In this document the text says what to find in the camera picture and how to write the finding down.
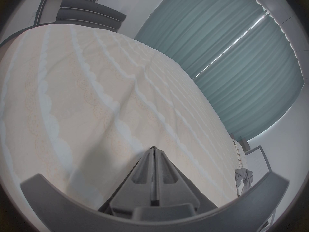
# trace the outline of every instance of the mattress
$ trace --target mattress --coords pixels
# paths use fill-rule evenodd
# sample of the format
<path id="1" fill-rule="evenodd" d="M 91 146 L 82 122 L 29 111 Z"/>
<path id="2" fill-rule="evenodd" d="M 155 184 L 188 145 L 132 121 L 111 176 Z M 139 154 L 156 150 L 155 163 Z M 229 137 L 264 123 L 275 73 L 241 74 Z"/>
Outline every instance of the mattress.
<path id="1" fill-rule="evenodd" d="M 237 198 L 233 141 L 173 60 L 107 30 L 53 24 L 22 33 L 0 63 L 0 176 L 47 228 L 19 184 L 43 174 L 98 209 L 143 153 L 163 150 L 217 206 Z"/>

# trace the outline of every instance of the curtain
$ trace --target curtain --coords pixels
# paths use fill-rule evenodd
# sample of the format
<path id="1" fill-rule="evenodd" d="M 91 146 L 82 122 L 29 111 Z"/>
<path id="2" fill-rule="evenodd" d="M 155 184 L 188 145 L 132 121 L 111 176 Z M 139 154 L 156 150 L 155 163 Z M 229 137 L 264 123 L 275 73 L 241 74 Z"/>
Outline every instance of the curtain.
<path id="1" fill-rule="evenodd" d="M 135 39 L 193 79 L 264 14 L 255 0 L 164 0 Z M 304 84 L 290 43 L 268 15 L 194 81 L 227 131 L 247 140 L 276 122 Z"/>

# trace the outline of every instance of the beige bedspread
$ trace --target beige bedspread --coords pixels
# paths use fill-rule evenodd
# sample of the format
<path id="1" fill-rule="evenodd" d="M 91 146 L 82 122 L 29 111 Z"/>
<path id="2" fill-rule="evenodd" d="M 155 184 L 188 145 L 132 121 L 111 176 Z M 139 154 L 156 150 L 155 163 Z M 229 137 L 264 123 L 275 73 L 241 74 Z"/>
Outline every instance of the beige bedspread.
<path id="1" fill-rule="evenodd" d="M 41 231 L 21 181 L 43 174 L 98 209 L 155 145 L 217 206 L 237 197 L 235 146 L 173 60 L 118 33 L 78 25 L 28 30 L 0 65 L 0 176 Z"/>

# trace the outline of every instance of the teal curtain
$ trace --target teal curtain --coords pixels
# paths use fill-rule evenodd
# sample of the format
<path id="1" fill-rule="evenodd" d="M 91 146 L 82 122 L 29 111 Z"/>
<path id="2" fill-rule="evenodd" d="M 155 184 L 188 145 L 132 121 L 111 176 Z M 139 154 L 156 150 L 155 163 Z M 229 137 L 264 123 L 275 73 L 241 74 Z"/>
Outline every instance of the teal curtain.
<path id="1" fill-rule="evenodd" d="M 255 0 L 164 0 L 135 39 L 193 79 L 264 14 Z M 194 81 L 227 131 L 247 140 L 274 124 L 304 84 L 290 43 L 268 15 Z"/>

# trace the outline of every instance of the bed sheet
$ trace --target bed sheet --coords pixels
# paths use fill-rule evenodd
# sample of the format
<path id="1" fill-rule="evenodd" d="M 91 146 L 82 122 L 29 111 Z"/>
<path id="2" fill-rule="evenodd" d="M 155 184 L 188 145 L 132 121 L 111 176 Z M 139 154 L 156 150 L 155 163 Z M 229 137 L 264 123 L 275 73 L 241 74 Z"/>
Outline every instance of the bed sheet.
<path id="1" fill-rule="evenodd" d="M 237 197 L 234 143 L 173 60 L 107 30 L 53 24 L 22 33 L 0 63 L 0 176 L 48 231 L 19 184 L 36 173 L 98 209 L 153 145 L 217 206 Z"/>

